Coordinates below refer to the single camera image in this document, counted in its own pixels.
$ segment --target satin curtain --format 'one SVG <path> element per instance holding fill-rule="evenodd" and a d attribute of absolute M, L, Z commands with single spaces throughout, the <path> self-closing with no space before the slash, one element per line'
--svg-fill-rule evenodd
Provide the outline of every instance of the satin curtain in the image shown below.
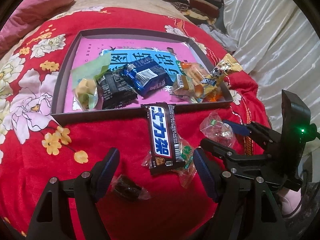
<path fill-rule="evenodd" d="M 224 0 L 234 57 L 258 83 L 258 98 L 281 132 L 281 89 L 297 94 L 320 131 L 320 40 L 292 0 Z M 307 144 L 306 151 L 320 147 Z"/>

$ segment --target red blanket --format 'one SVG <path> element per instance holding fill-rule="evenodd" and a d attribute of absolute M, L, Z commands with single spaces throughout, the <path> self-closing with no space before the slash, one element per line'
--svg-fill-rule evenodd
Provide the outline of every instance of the red blanket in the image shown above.
<path fill-rule="evenodd" d="M 98 210 L 112 239 L 180 239 L 214 214 L 198 175 L 188 189 L 175 173 L 151 177 L 141 162 L 150 149 L 147 120 L 123 119 L 78 123 L 59 127 L 50 120 L 55 80 L 65 54 L 80 30 L 137 28 L 174 32 L 194 38 L 216 64 L 224 49 L 197 26 L 180 19 L 124 8 L 90 8 L 62 14 L 45 22 L 17 49 L 0 72 L 0 215 L 23 235 L 48 180 L 75 178 L 108 152 L 120 150 L 116 175 L 125 174 L 151 194 L 149 200 L 127 202 L 111 192 Z M 222 119 L 239 123 L 252 120 L 268 126 L 264 106 L 256 98 L 257 84 L 241 71 L 225 80 L 234 98 Z M 204 137 L 199 130 L 210 111 L 177 114 L 178 133 L 197 147 Z M 238 137 L 233 147 L 240 154 L 260 154 L 261 148 Z M 84 239 L 70 201 L 77 239 Z"/>

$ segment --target box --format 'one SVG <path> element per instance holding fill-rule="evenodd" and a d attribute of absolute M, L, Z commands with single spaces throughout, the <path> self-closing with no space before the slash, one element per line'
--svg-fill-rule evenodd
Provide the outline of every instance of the box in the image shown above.
<path fill-rule="evenodd" d="M 127 107 L 107 110 L 85 111 L 64 113 L 64 105 L 67 93 L 70 71 L 81 39 L 133 39 L 133 40 L 152 40 L 165 42 L 184 42 L 188 45 L 193 56 L 201 63 L 209 72 L 213 69 L 213 65 L 206 55 L 201 51 L 198 45 L 190 38 L 178 36 L 171 33 L 163 33 L 150 30 L 125 29 L 125 28 L 104 28 L 80 31 L 75 40 L 71 44 L 58 74 L 57 82 L 53 92 L 51 115 L 62 126 L 76 122 L 92 122 L 106 119 L 116 118 L 132 118 L 137 116 L 145 116 L 145 112 L 140 107 Z M 221 84 L 223 100 L 218 102 L 204 102 L 199 104 L 183 103 L 177 104 L 176 113 L 184 113 L 196 110 L 215 109 L 227 107 L 232 101 L 232 96 L 225 86 Z"/>

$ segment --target metal bolt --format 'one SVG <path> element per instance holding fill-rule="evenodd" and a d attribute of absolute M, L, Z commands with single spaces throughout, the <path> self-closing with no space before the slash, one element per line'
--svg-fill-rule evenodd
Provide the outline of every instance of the metal bolt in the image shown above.
<path fill-rule="evenodd" d="M 222 176 L 225 177 L 225 178 L 230 178 L 231 177 L 231 173 L 229 171 L 224 171 L 222 173 Z"/>
<path fill-rule="evenodd" d="M 56 183 L 57 182 L 57 178 L 56 177 L 52 177 L 50 180 L 49 180 L 49 182 L 51 183 L 51 184 L 54 184 L 54 183 Z"/>
<path fill-rule="evenodd" d="M 262 183 L 262 182 L 264 182 L 264 179 L 263 179 L 263 177 L 256 177 L 256 181 L 259 183 Z"/>
<path fill-rule="evenodd" d="M 89 177 L 89 176 L 90 176 L 90 172 L 88 172 L 88 171 L 82 172 L 82 174 L 81 174 L 81 177 L 84 178 L 84 179 Z"/>

